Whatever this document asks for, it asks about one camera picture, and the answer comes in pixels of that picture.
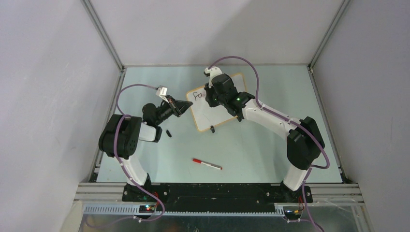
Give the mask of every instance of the purple cable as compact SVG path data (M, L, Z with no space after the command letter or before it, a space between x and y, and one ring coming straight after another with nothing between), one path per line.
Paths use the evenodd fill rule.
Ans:
M115 136L114 136L114 156L116 157L116 159L118 160L118 162L119 162L120 165L122 164L122 161L121 161L121 159L119 158L119 156L118 156L118 154L117 154L118 134L119 134L119 128L120 128L122 122L124 121L124 119L125 119L126 117L131 117L131 115L123 115L123 116L121 117L121 119L120 119L119 122L118 122L117 129L116 129L116 133L115 133ZM156 197L155 195L151 194L150 192L148 192L147 190L145 190L143 187L141 187L141 186L131 177L131 175L127 172L127 170L125 169L124 165L121 165L121 168L122 168L122 170L124 171L124 174L127 176L127 178L128 178L135 186L137 186L142 192L146 193L148 196L150 196L150 197L154 198L155 200L157 200L157 201L160 203L161 207L162 207L162 212L161 212L161 214L160 214L158 217L148 218L148 219L142 219L142 218L138 218L138 217L137 217L137 219L140 220L140 221L155 221L155 220L159 219L160 217L162 217L162 215L165 213L164 203L162 203L162 201L161 201L158 197Z
M311 134L305 127L303 127L302 125L300 125L299 123L297 123L297 122L295 122L295 121L292 121L292 120L288 119L287 117L285 117L285 116L283 116L283 115L280 115L280 114L278 114L278 113L276 113L276 112L274 112L274 111L272 111L272 110L269 110L269 109L266 109L266 108L263 108L263 107L262 107L262 105L259 103L259 75L258 75L258 72L256 71L255 66L253 66L253 64L250 63L248 60L246 60L245 58L242 58L242 57L237 57L237 56L227 56L227 57L219 58L218 60L216 60L215 62L213 62L208 68L210 69L210 68L212 68L212 66L216 65L217 63L221 62L222 60L224 60L224 59L229 59L229 58L240 59L240 60L246 62L246 63L253 69L253 71L255 72L255 75L256 75L256 94L255 94L255 100L256 100L256 103L258 104L258 106L259 106L262 110L264 110L264 111L270 113L271 115L276 116L276 117L278 117L278 118L280 118L280 119L282 119L282 120L284 120L284 121L287 121L287 122L292 123L293 125L299 127L301 130L303 130L303 131L313 140L313 142L316 144L316 146L317 146L317 147L319 148L319 150L322 152L322 154L323 154L323 156L324 156L324 159L326 160L326 165L325 165L325 166L319 166L319 165L315 165L315 164L310 165L309 171L306 173L306 176L305 176L305 178L303 179L303 182L302 182L303 201L305 202L307 214L309 215L309 219L310 219L310 222L312 223L312 225L314 225L315 228L316 228L317 230L319 230L319 227L320 227L320 226L319 226L319 227L316 226L317 223L313 220L313 217L312 217L312 215L310 214L309 209L308 209L308 205L307 205L307 202L306 202L306 196L305 196L305 182L306 182L307 178L309 177L310 172L312 171L312 167L313 167L313 168L319 168L319 169L328 169L328 168L330 167L329 157L327 156L327 154L326 154L326 152L324 151L323 147L320 145L319 141L318 141L318 140L315 138L315 136L313 136L313 134Z
M129 85L129 86L123 88L122 90L120 90L119 93L118 93L118 95L117 95L116 107L118 108L118 110L120 111L120 113L121 113L122 115L124 115L124 112L122 112L122 110L121 110L121 109L119 108L119 106L118 106L119 96L120 96L120 94L121 94L124 90L126 90L126 89L128 89L128 88L131 88L131 87L134 87L134 86L144 86L144 87L151 88L151 89L155 89L155 90L158 89L158 88L156 88L156 87L149 86L149 85L134 84L134 85Z

